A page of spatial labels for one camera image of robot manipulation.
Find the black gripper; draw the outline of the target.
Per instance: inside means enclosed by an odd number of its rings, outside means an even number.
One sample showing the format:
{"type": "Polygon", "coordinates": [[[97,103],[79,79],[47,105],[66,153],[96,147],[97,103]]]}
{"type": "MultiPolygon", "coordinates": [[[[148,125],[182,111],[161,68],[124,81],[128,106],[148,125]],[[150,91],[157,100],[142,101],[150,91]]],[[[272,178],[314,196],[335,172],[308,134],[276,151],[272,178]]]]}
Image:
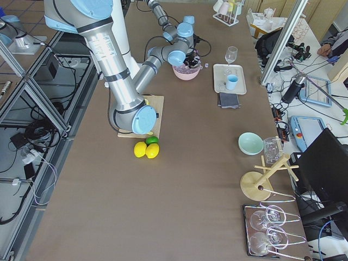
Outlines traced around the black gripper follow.
{"type": "Polygon", "coordinates": [[[200,62],[200,57],[197,53],[190,53],[186,56],[186,59],[184,60],[184,65],[188,68],[194,68],[197,67],[200,62]]]}

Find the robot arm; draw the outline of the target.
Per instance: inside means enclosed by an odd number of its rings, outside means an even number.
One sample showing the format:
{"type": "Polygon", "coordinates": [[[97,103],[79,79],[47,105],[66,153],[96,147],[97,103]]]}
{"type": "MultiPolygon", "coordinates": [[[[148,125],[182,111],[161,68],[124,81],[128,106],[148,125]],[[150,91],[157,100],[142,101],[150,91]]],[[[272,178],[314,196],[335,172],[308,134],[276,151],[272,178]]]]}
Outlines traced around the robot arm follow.
{"type": "Polygon", "coordinates": [[[128,54],[129,45],[122,6],[116,1],[45,1],[48,27],[82,36],[115,97],[109,113],[115,128],[135,134],[149,133],[157,120],[156,110],[146,104],[144,88],[158,73],[163,62],[181,66],[194,50],[193,16],[172,25],[157,1],[146,4],[154,13],[168,46],[153,47],[138,67],[128,54]]]}
{"type": "Polygon", "coordinates": [[[193,36],[195,24],[195,18],[193,16],[184,16],[183,21],[178,26],[174,26],[169,21],[168,14],[158,1],[146,0],[145,2],[157,18],[158,24],[162,27],[163,37],[165,39],[173,41],[177,37],[189,38],[193,36]]]}

